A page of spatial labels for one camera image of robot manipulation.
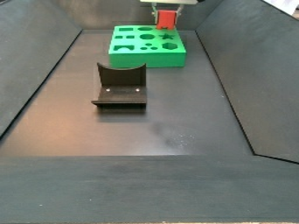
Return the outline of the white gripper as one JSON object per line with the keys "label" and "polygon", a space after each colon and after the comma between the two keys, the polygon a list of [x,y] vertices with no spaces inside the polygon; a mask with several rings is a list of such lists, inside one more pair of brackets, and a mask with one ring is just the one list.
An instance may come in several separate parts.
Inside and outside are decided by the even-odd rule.
{"label": "white gripper", "polygon": [[197,0],[138,0],[138,1],[142,2],[142,3],[150,3],[154,24],[157,24],[156,3],[160,3],[160,4],[178,4],[178,8],[176,10],[176,16],[174,16],[174,23],[177,22],[178,16],[181,15],[184,5],[197,3]]}

